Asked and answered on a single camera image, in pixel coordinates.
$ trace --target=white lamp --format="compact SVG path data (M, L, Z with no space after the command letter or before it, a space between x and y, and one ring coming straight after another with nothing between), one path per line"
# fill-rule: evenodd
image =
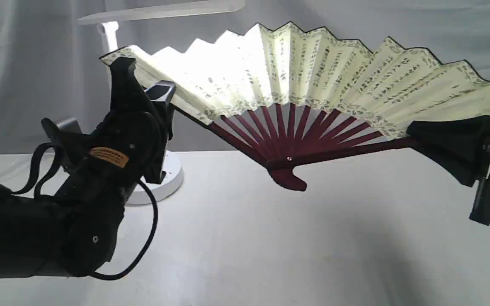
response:
M237 11L245 6L245 0L204 0L165 6L147 6L143 8L129 8L125 10L98 12L79 18L80 25L97 25L101 35L103 52L106 54L118 49L117 29L119 21L132 21L142 19L159 19L177 16L194 16L206 14L218 14ZM108 72L109 85L111 74ZM157 201L161 201L173 194L182 185L184 172L177 154L167 151L163 171L166 175L162 184L147 184ZM150 204L146 192L137 187L131 195L128 206Z

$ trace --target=lamp base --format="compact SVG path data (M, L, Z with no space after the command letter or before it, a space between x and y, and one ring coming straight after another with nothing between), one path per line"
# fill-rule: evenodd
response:
M148 188L150 188L157 202L160 202L177 191L185 178L181 160L177 154L171 151L167 151L165 153L163 170L165 171L165 178L162 181L162 184L149 184L145 182L144 178L141 178ZM136 189L126 203L126 206L134 207L150 204L150 199L148 198L146 192L141 188L141 186L136 186Z

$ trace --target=white table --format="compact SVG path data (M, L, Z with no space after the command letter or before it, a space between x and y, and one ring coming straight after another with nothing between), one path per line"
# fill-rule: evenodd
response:
M490 305L490 227L467 220L474 190L411 150L297 169L305 193L237 152L179 156L185 182L160 203L128 277L0 280L0 306ZM0 171L16 158L0 155ZM151 207L126 209L102 272L128 265L151 218Z

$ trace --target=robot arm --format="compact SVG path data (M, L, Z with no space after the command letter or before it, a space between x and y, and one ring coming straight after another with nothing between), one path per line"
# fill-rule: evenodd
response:
M154 236L156 201L140 181L160 184L165 146L171 139L175 92L171 82L144 91L134 77L135 60L119 58L110 66L111 110L90 135L68 122L61 130L42 121L51 142L40 145L31 159L26 186L12 192L0 185L0 278L34 275L112 280L126 275L140 261ZM53 148L48 173L37 183L43 153ZM70 174L54 196L41 186L63 166ZM149 194L154 209L150 236L138 257L118 275L96 270L110 261L124 205L137 184ZM23 194L35 187L34 198Z

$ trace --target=black cable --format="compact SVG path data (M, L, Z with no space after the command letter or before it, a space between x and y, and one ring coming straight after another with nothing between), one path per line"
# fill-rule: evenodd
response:
M146 186L145 183L142 182L141 180L139 180L137 183L144 189L144 191L146 192L146 194L150 198L150 201L152 203L152 211L154 213L154 215L152 217L152 228L150 229L150 234L148 235L148 238L145 242L145 245L143 246L143 248L141 249L139 254L137 254L136 259L134 259L134 261L132 261L132 263L128 266L128 268L126 268L121 273L118 273L116 275L103 275L101 273L97 273L94 271L90 274L91 277L101 279L103 281L108 281L108 280L109 281L112 281L112 280L116 281L117 279L121 279L121 278L125 277L126 275L128 275L128 273L130 273L136 267L136 265L141 261L142 257L145 255L146 251L150 247L150 244L151 244L152 239L154 238L154 234L156 232L156 226L158 225L158 205L156 204L156 199L154 198L154 195L152 195L152 192L150 191L150 189L148 189L148 186Z

